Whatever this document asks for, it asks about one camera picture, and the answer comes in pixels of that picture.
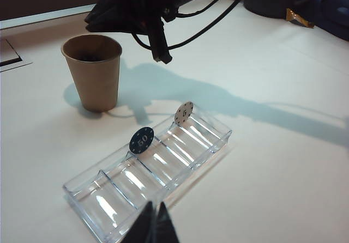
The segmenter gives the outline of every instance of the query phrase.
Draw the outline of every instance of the black cable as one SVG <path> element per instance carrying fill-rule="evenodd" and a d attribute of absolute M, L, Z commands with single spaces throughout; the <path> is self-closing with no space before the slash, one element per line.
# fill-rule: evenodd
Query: black cable
<path fill-rule="evenodd" d="M 150 51 L 152 50 L 152 48 L 150 46 L 148 46 L 147 44 L 143 43 L 143 41 L 141 41 L 141 39 L 138 38 L 137 34 L 132 33 L 132 36 L 137 41 L 137 43 L 139 45 L 141 45 L 143 48 L 146 48 L 147 50 L 150 50 Z"/>
<path fill-rule="evenodd" d="M 191 41 L 195 40 L 196 38 L 198 38 L 199 36 L 201 36 L 203 33 L 205 33 L 206 31 L 208 31 L 209 29 L 211 29 L 214 25 L 216 25 L 219 21 L 221 21 L 232 9 L 235 8 L 236 5 L 238 5 L 238 3 L 241 0 L 235 0 L 221 15 L 219 15 L 214 21 L 212 21 L 209 25 L 207 25 L 204 29 L 202 29 L 201 31 L 199 31 L 198 33 L 196 33 L 195 35 L 191 36 L 189 39 L 186 39 L 185 41 L 169 46 L 169 50 L 173 50 L 174 48 L 179 48 L 182 47 L 188 43 L 190 43 Z M 135 40 L 137 41 L 138 44 L 140 44 L 142 47 L 148 49 L 148 50 L 152 50 L 152 48 L 146 44 L 144 44 L 140 38 L 138 38 L 138 36 L 136 34 L 132 34 L 132 36 L 135 38 Z"/>
<path fill-rule="evenodd" d="M 209 5 L 207 5 L 205 8 L 201 9 L 201 10 L 198 10 L 194 13 L 188 13 L 188 14 L 184 14 L 184 13 L 177 13 L 176 14 L 176 17 L 177 18 L 187 18 L 187 17 L 193 17 L 193 16 L 196 16 L 200 13 L 203 13 L 205 10 L 207 10 L 208 8 L 210 8 L 213 4 L 215 4 L 217 1 L 219 0 L 213 0 Z"/>

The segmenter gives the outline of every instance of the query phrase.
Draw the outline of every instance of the white table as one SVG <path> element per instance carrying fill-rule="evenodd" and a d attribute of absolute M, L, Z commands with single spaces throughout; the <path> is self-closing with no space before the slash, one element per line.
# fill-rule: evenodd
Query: white table
<path fill-rule="evenodd" d="M 211 0 L 196 0 L 183 12 Z M 165 27 L 169 45 L 231 3 Z M 349 43 L 242 5 L 156 63 L 128 34 L 118 105 L 85 111 L 61 44 L 84 15 L 2 31 L 32 64 L 1 73 L 1 242 L 95 242 L 62 184 L 187 100 L 234 133 L 228 154 L 170 209 L 182 243 L 349 241 Z"/>

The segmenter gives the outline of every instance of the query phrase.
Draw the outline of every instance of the gold wrapper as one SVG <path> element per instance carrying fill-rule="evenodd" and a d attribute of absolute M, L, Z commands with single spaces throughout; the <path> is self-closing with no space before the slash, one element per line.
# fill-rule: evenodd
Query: gold wrapper
<path fill-rule="evenodd" d="M 286 21 L 297 21 L 307 28 L 314 28 L 314 23 L 303 19 L 301 16 L 299 16 L 289 8 L 286 9 Z"/>

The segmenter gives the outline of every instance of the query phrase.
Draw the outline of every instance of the paper cup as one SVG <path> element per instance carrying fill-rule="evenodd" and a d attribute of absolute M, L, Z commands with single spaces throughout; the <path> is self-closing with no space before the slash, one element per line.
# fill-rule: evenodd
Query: paper cup
<path fill-rule="evenodd" d="M 121 45 L 104 35 L 86 34 L 61 47 L 83 107 L 92 112 L 116 106 Z"/>

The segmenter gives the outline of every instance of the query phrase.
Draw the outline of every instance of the poker chip tray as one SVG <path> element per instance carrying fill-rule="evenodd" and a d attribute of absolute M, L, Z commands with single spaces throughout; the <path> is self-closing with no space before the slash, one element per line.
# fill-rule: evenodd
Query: poker chip tray
<path fill-rule="evenodd" d="M 120 242 L 148 201 L 170 204 L 175 190 L 227 143 L 232 131 L 193 107 L 184 122 L 174 114 L 155 126 L 144 152 L 134 154 L 127 144 L 63 185 L 67 201 L 99 242 Z"/>

